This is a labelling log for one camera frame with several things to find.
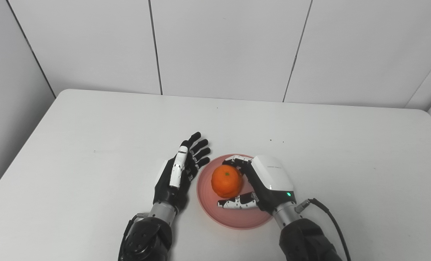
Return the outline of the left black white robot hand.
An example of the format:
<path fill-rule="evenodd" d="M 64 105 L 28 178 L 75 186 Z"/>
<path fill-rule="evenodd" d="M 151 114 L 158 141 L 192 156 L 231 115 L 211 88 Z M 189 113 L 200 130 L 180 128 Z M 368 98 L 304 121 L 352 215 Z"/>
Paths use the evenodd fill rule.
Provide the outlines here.
<path fill-rule="evenodd" d="M 197 174 L 210 162 L 209 141 L 196 132 L 184 140 L 173 158 L 162 169 L 155 185 L 153 203 L 167 203 L 176 213 L 184 210 L 188 202 L 188 191 Z"/>

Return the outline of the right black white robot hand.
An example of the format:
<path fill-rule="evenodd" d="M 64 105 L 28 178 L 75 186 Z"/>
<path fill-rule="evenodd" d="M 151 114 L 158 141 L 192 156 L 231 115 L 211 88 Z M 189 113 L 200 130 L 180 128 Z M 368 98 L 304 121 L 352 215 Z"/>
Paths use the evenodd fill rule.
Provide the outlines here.
<path fill-rule="evenodd" d="M 245 175 L 253 192 L 219 200 L 217 206 L 224 209 L 259 208 L 274 216 L 297 219 L 294 185 L 282 164 L 271 156 L 253 158 L 234 155 L 226 158 L 223 165 L 236 167 Z"/>

